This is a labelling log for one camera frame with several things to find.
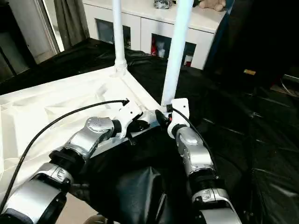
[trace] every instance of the white cabinet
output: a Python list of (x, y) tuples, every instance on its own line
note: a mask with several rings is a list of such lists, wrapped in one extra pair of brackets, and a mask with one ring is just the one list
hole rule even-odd
[[(83, 0), (91, 38), (113, 42), (112, 0)], [(165, 50), (168, 58), (177, 6), (156, 9), (153, 0), (121, 0), (125, 46), (151, 53), (152, 41)], [(226, 12), (195, 7), (192, 9), (183, 55), (192, 58), (191, 67), (203, 69), (215, 34)]]
[[(173, 24), (141, 18), (141, 50), (150, 54), (154, 38), (156, 43), (163, 43), (164, 57), (168, 58), (173, 30)], [(189, 28), (187, 30), (183, 62), (186, 55), (191, 55), (193, 56), (191, 67), (203, 69), (213, 38), (214, 35), (211, 33)]]
[[(84, 4), (84, 10), (89, 30), (93, 39), (105, 42), (114, 42), (113, 13), (111, 9)], [(122, 24), (125, 46), (130, 43), (130, 49), (140, 50), (140, 23), (139, 16), (122, 13)]]

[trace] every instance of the white pipe joint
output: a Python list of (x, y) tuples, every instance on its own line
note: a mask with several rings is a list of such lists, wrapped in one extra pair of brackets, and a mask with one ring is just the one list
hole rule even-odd
[(121, 0), (113, 0), (113, 30), (115, 45), (115, 68), (122, 71), (127, 68), (125, 47), (123, 42), (123, 30), (121, 22)]
[(178, 84), (178, 76), (183, 59), (186, 33), (192, 11), (193, 0), (179, 0), (174, 32), (171, 40), (167, 70), (162, 94), (161, 105), (171, 104)]

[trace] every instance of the black fabric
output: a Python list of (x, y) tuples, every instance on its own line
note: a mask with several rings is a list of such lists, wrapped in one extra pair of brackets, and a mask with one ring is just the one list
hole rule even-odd
[[(87, 40), (0, 85), (0, 94), (114, 64), (114, 47)], [(128, 70), (160, 103), (166, 61), (126, 50)], [(182, 68), (176, 97), (209, 144), (244, 224), (299, 223), (298, 100), (239, 90)], [(175, 142), (159, 127), (90, 160), (72, 193), (122, 224), (189, 223), (186, 176)]]

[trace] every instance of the gray curtain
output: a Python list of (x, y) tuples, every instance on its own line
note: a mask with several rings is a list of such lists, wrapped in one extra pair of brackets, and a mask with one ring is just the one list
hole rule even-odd
[(64, 49), (89, 37), (82, 0), (54, 0)]

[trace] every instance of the glass cabinet door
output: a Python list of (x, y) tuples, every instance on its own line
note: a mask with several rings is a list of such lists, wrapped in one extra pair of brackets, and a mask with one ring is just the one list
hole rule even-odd
[[(155, 56), (168, 58), (174, 25), (141, 18), (141, 50)], [(182, 65), (203, 69), (214, 35), (189, 28), (187, 30)]]
[[(113, 23), (96, 19), (98, 36), (100, 41), (114, 44)], [(125, 48), (131, 49), (131, 28), (122, 26), (123, 41)]]
[[(84, 4), (84, 10), (90, 37), (107, 43), (114, 43), (112, 10), (87, 4)], [(121, 19), (125, 48), (140, 50), (141, 18), (122, 13)]]

